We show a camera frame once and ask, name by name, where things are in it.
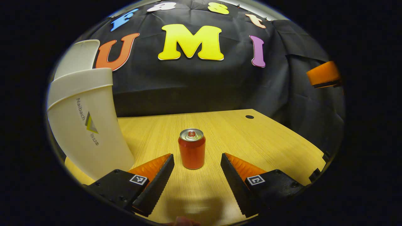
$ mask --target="soda can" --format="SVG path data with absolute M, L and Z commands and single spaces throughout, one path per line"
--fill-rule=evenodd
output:
M 178 138 L 181 161 L 188 169 L 198 169 L 205 161 L 205 136 L 199 129 L 185 129 Z

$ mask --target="table surface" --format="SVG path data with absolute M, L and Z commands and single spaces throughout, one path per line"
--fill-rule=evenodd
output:
M 220 166 L 227 152 L 263 170 L 280 169 L 302 185 L 325 165 L 323 152 L 297 133 L 253 110 L 214 111 L 118 118 L 123 136 L 139 166 L 167 153 L 174 169 L 147 219 L 167 223 L 186 216 L 204 226 L 245 220 Z M 190 170 L 181 163 L 179 133 L 198 128 L 206 138 L 205 164 Z M 81 183 L 94 181 L 66 158 L 66 167 Z

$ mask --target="wrinkled fabric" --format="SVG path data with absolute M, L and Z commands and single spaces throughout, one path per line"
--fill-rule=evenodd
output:
M 111 32 L 106 19 L 77 41 L 117 40 L 109 61 L 118 58 L 122 37 L 139 33 L 127 62 L 113 72 L 113 98 L 118 117 L 254 109 L 280 122 L 327 155 L 339 148 L 345 119 L 342 88 L 314 89 L 306 72 L 329 61 L 321 46 L 289 20 L 262 20 L 254 25 L 250 11 L 229 3 L 229 14 L 208 10 L 213 0 L 173 0 L 174 9 L 147 12 L 159 2 L 141 7 L 128 22 Z M 183 24 L 192 34 L 202 26 L 219 27 L 224 60 L 187 58 L 178 45 L 177 60 L 158 59 L 163 51 L 164 25 Z M 251 64 L 254 35 L 264 41 L 265 68 Z

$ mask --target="orange letter u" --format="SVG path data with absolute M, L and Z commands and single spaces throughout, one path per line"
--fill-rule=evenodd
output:
M 133 46 L 134 39 L 139 36 L 139 33 L 134 33 L 131 35 L 126 35 L 121 40 L 123 41 L 123 46 L 121 47 L 119 57 L 112 62 L 109 62 L 107 58 L 109 57 L 110 49 L 117 41 L 109 41 L 99 47 L 98 59 L 96 60 L 95 68 L 111 68 L 112 71 L 119 69 L 123 66 L 128 57 L 130 56 L 131 47 Z

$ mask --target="yellow letter m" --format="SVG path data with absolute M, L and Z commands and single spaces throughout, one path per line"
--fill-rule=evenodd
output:
M 160 60 L 174 60 L 180 58 L 176 43 L 183 50 L 186 57 L 192 58 L 195 51 L 202 43 L 198 57 L 203 60 L 223 60 L 224 55 L 219 49 L 219 33 L 222 30 L 218 27 L 203 26 L 195 35 L 182 24 L 171 24 L 162 27 L 166 31 L 165 46 L 163 52 L 158 55 Z

